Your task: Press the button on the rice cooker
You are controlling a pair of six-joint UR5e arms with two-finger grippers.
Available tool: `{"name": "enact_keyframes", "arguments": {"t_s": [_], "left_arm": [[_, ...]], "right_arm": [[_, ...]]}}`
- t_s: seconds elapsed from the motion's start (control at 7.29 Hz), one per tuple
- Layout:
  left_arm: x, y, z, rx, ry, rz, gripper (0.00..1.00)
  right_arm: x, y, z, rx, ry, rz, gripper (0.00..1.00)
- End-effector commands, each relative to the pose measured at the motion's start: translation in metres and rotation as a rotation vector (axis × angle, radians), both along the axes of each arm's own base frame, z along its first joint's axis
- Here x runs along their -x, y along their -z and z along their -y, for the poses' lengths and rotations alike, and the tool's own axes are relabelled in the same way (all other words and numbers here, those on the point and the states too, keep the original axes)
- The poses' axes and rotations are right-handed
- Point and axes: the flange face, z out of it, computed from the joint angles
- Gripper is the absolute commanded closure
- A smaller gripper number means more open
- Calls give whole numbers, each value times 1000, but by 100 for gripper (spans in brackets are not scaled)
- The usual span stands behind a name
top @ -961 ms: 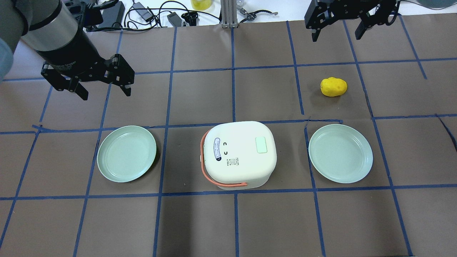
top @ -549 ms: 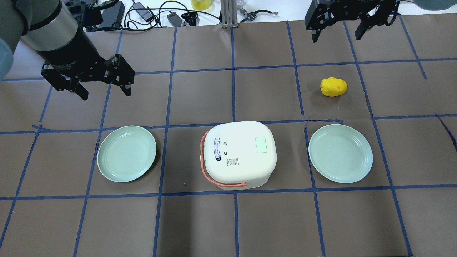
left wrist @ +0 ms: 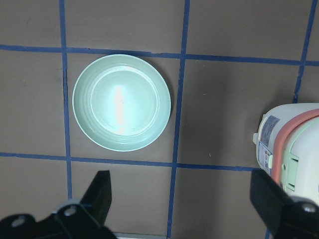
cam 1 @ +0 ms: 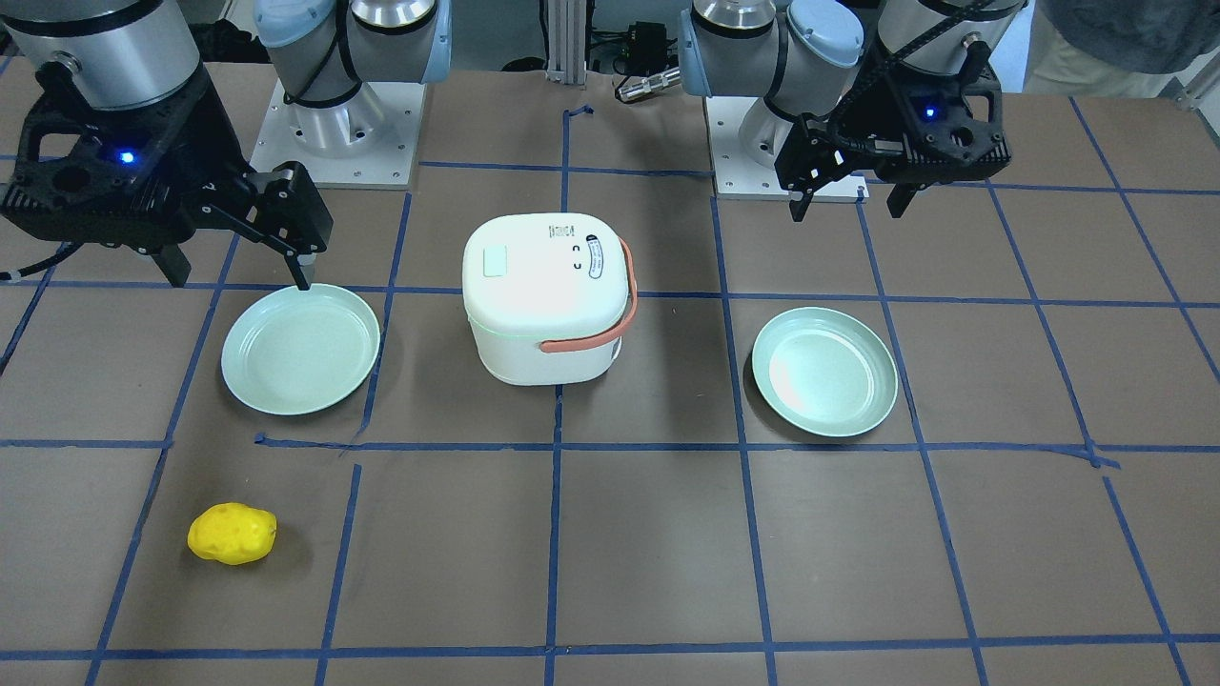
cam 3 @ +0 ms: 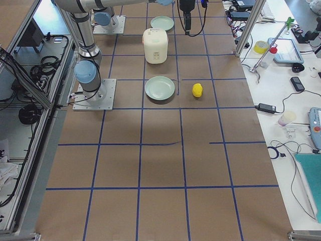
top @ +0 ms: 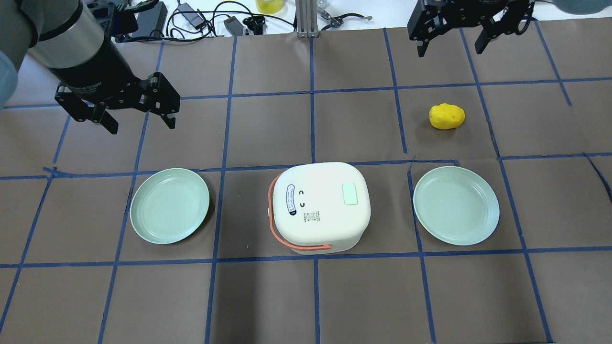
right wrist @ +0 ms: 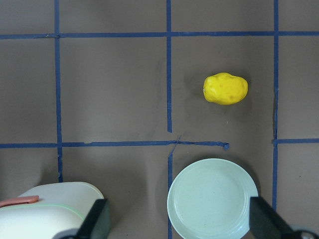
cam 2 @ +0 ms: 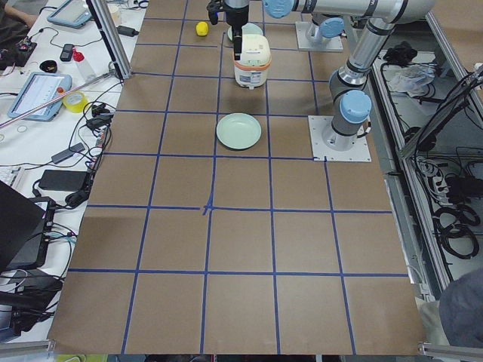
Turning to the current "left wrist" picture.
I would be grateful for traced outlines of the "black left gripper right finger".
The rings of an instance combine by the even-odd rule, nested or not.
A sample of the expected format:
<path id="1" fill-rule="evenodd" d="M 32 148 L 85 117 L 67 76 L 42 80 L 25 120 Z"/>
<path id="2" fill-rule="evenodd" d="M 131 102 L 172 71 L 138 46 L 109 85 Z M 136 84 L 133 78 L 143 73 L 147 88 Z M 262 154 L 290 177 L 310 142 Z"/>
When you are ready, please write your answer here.
<path id="1" fill-rule="evenodd" d="M 251 173 L 250 201 L 274 239 L 317 239 L 319 206 L 289 196 L 262 169 Z"/>

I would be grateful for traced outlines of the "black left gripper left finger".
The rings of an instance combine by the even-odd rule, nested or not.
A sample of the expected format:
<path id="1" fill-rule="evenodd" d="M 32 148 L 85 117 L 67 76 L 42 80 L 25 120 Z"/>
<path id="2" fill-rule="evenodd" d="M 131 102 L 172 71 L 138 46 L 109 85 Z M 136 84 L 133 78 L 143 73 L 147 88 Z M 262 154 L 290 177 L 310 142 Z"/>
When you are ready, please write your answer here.
<path id="1" fill-rule="evenodd" d="M 2 239 L 115 239 L 104 226 L 112 202 L 110 171 L 98 171 L 84 196 L 36 221 L 30 214 L 13 214 L 0 221 Z"/>

